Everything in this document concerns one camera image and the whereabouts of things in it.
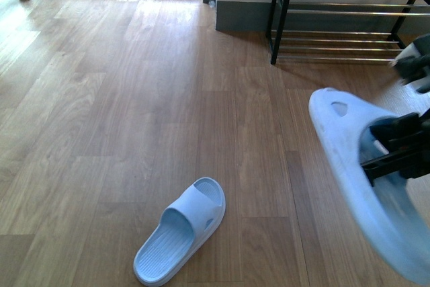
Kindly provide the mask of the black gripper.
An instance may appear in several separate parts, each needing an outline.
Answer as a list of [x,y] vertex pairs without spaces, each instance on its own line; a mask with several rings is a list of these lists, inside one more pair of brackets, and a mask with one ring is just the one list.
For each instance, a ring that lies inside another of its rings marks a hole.
[[429,111],[377,121],[369,130],[388,151],[361,163],[371,186],[391,173],[397,172],[404,179],[429,174]]

